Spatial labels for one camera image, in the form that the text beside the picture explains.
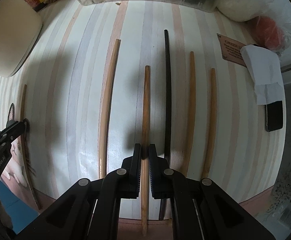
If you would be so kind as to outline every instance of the brass plaque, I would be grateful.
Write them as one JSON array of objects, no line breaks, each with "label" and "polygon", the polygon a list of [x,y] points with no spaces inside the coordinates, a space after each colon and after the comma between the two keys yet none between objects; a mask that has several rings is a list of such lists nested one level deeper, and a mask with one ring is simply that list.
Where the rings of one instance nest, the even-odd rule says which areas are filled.
[{"label": "brass plaque", "polygon": [[245,46],[245,44],[221,34],[217,35],[221,46],[222,58],[247,67],[240,53],[241,48]]}]

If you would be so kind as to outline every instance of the wooden stick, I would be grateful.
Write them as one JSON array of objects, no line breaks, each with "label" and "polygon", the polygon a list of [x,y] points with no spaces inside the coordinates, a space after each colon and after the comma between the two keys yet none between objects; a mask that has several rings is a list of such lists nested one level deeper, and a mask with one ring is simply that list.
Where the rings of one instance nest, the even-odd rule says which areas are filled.
[{"label": "wooden stick", "polygon": [[[20,106],[20,121],[21,122],[24,119],[24,104],[25,104],[26,88],[27,88],[27,86],[24,85],[22,99],[21,99],[21,106]],[[32,193],[32,197],[34,199],[34,202],[35,202],[38,210],[40,210],[42,208],[42,206],[38,200],[36,192],[34,191],[33,182],[32,182],[32,179],[31,179],[30,173],[29,173],[29,165],[28,165],[28,161],[27,161],[29,158],[29,156],[28,156],[29,153],[28,153],[28,147],[26,145],[26,137],[25,137],[24,133],[21,134],[21,154],[22,154],[22,161],[23,161],[23,166],[24,166],[24,170],[25,170],[25,176],[28,180],[28,184],[29,184],[30,191]]]},{"label": "wooden stick", "polygon": [[145,67],[142,116],[142,160],[141,160],[141,225],[146,236],[149,217],[149,131],[150,131],[150,66]]},{"label": "wooden stick", "polygon": [[[171,155],[171,115],[172,115],[172,88],[171,88],[171,61],[170,61],[170,44],[168,30],[164,30],[165,56],[166,56],[166,120],[164,136],[164,158],[170,166]],[[159,220],[164,220],[167,199],[160,200]]]},{"label": "wooden stick", "polygon": [[195,66],[195,54],[192,51],[190,52],[190,92],[188,105],[186,151],[183,156],[180,171],[185,177],[187,176],[191,157],[193,134],[195,131],[195,119],[196,119],[196,66]]},{"label": "wooden stick", "polygon": [[204,161],[204,168],[202,170],[201,179],[209,176],[210,166],[212,162],[214,141],[216,138],[217,129],[217,81],[216,70],[211,69],[211,107],[210,107],[210,124],[207,153]]},{"label": "wooden stick", "polygon": [[108,130],[109,130],[109,119],[110,119],[110,109],[111,109],[111,98],[113,90],[113,81],[115,69],[118,62],[119,48],[121,40],[116,39],[114,43],[114,48],[112,51],[112,56],[110,60],[109,70],[106,78],[102,109],[101,109],[101,122],[100,122],[100,134],[99,134],[99,149],[98,149],[98,159],[99,159],[99,179],[106,176],[106,161],[107,161],[107,147],[108,147]]}]

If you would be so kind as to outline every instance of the red object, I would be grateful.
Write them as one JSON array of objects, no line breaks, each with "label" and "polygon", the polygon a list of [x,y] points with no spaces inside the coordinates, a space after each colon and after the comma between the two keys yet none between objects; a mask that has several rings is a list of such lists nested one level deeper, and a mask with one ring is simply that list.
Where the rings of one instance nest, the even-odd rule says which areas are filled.
[{"label": "red object", "polygon": [[284,46],[284,32],[267,16],[257,16],[248,21],[252,38],[261,47],[280,50]]}]

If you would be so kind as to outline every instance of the white tissue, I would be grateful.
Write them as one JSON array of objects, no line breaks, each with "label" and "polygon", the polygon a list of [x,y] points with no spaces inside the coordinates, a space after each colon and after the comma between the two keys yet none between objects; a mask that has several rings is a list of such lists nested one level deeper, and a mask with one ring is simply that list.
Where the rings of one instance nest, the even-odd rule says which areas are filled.
[{"label": "white tissue", "polygon": [[257,105],[284,100],[284,83],[277,54],[254,45],[244,46],[240,52],[254,81]]}]

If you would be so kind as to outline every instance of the black metal arm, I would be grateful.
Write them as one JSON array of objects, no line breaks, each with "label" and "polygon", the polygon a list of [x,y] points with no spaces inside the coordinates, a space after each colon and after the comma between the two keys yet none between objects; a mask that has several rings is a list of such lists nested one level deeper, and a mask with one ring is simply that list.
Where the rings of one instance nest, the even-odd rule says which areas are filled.
[{"label": "black metal arm", "polygon": [[151,192],[169,198],[173,236],[181,239],[255,240],[274,236],[211,179],[187,179],[169,169],[164,158],[149,146]]},{"label": "black metal arm", "polygon": [[[11,142],[24,132],[15,122],[0,132],[0,175],[11,158]],[[174,240],[275,239],[257,220],[210,179],[196,181],[169,169],[167,160],[149,146],[151,192],[169,198]],[[140,191],[141,145],[120,169],[104,179],[80,179],[22,230],[16,240],[115,240],[120,201],[136,199]],[[0,231],[0,240],[7,235]]]}]

